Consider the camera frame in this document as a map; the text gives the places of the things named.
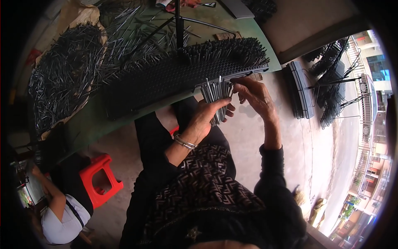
black sleeve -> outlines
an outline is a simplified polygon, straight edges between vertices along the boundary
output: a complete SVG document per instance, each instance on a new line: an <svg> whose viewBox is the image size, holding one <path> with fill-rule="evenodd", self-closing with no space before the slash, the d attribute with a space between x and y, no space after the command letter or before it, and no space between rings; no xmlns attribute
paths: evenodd
<svg viewBox="0 0 398 249"><path fill-rule="evenodd" d="M126 212L119 248L136 248L144 232L148 211L155 194L179 174L180 170L169 163L164 154L154 155L153 161L144 166L134 183L130 205Z"/></svg>
<svg viewBox="0 0 398 249"><path fill-rule="evenodd" d="M254 187L254 194L269 211L268 223L272 226L277 248L292 248L306 235L306 222L300 207L286 188L283 177L283 148L265 150L260 147L260 180Z"/></svg>

person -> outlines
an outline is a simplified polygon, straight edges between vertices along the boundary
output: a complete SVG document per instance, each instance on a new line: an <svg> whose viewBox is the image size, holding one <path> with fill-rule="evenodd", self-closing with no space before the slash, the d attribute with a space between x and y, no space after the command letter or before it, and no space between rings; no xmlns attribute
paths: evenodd
<svg viewBox="0 0 398 249"><path fill-rule="evenodd" d="M248 77L231 82L240 103L247 100L264 120L254 192L235 180L229 144L209 123L223 106L233 117L231 98L206 104L190 97L172 104L181 133L174 140L150 113L135 120L143 170L131 193L120 248L297 248L303 242L306 222L286 188L273 101L260 82Z"/></svg>
<svg viewBox="0 0 398 249"><path fill-rule="evenodd" d="M49 200L48 208L41 216L41 227L35 226L46 243L71 242L93 215L93 204L79 175L79 170L88 164L88 158L75 153L50 172L51 180L36 165L33 166L32 175L39 180Z"/></svg>

bundle of wire rods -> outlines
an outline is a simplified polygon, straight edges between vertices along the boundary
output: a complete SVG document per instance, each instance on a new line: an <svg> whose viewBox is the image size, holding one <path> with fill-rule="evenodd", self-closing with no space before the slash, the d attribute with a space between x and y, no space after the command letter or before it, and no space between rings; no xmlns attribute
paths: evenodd
<svg viewBox="0 0 398 249"><path fill-rule="evenodd" d="M221 80L221 76L219 76L218 79L211 81L206 78L206 83L201 86L201 92L206 103L213 103L219 99L231 97L232 83ZM211 126L219 125L224 120L226 111L227 106L218 109L210 121Z"/></svg>

black perforated plastic board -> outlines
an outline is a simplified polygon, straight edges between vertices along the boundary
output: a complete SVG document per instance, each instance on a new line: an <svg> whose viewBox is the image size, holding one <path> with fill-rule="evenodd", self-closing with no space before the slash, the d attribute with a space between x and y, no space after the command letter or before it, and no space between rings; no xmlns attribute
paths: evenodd
<svg viewBox="0 0 398 249"><path fill-rule="evenodd" d="M297 90L300 96L301 106L303 113L306 118L312 118L314 116L314 108L312 106L312 95L308 89L308 82L299 61L292 61L289 63L289 67L292 70L295 78Z"/></svg>
<svg viewBox="0 0 398 249"><path fill-rule="evenodd" d="M287 92L290 95L290 100L292 104L293 114L297 119L304 118L304 114L302 112L301 101L299 92L297 91L297 86L295 84L295 79L293 77L293 73L290 67L284 67L282 69L283 77L285 78L285 83L287 86Z"/></svg>
<svg viewBox="0 0 398 249"><path fill-rule="evenodd" d="M240 77L249 73L260 73L268 64L245 67L236 60L218 59L194 65L182 63L176 56L163 58L143 70L125 72L104 87L108 118L117 118L135 113L140 109L167 97L194 90L206 78L219 75L225 79Z"/></svg>

table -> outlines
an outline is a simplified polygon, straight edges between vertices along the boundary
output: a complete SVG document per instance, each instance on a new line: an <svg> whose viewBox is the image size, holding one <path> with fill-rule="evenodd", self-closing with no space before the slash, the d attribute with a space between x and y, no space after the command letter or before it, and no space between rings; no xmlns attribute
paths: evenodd
<svg viewBox="0 0 398 249"><path fill-rule="evenodd" d="M145 15L156 14L159 9L148 9L145 10ZM234 19L223 6L218 3L216 8L208 8L204 6L199 6L197 8L181 8L181 15L201 20L203 22L208 22L215 24L220 27L224 27L231 31L239 31L242 37L256 37L260 43L266 48L267 56L270 58L268 63L269 69L267 73L281 70L281 65L273 51L270 43L265 37L264 33L252 18L247 19ZM170 18L172 14L162 13L159 14L156 19L160 18ZM154 21L155 24L160 25L164 20ZM215 29L212 27L204 26L201 24L185 22L185 26L191 26L191 31L200 35L202 38L191 35L188 45L193 45L196 43L202 43L207 40L214 40L214 34L223 33L222 30ZM105 104L101 93L98 93L93 98L91 98L88 103L76 113L64 126L66 143L68 145L68 152L59 159L62 161L66 157L70 156L74 152L77 152L84 147L88 146L92 142L98 140L102 136L124 126L135 119L142 117L148 113L151 113L157 109L164 106L170 105L179 100L185 99L189 96L199 93L200 90L197 89L195 92L185 92L173 97L164 99L158 103L149 105L143 108L139 113L134 116L126 116L121 119L110 121L107 118Z"/></svg>

